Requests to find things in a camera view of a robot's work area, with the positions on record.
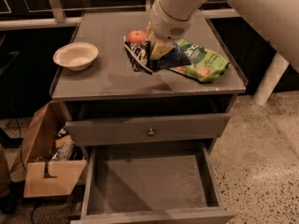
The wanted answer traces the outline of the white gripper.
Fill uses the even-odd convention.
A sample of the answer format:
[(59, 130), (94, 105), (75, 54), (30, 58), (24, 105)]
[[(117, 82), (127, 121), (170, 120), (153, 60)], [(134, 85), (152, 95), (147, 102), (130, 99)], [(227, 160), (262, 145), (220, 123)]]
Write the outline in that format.
[[(151, 60), (162, 58), (174, 48), (172, 40), (185, 36), (193, 23), (194, 12), (186, 2), (154, 0), (146, 32)], [(152, 38), (152, 31), (157, 38)]]

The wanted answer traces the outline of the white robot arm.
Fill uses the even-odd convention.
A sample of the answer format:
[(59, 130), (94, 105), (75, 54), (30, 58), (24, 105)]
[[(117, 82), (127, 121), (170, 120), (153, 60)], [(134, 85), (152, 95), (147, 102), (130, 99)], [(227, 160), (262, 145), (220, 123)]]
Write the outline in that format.
[[(154, 0), (149, 26), (160, 39), (182, 38), (207, 0)], [(299, 71), (299, 0), (225, 0)]]

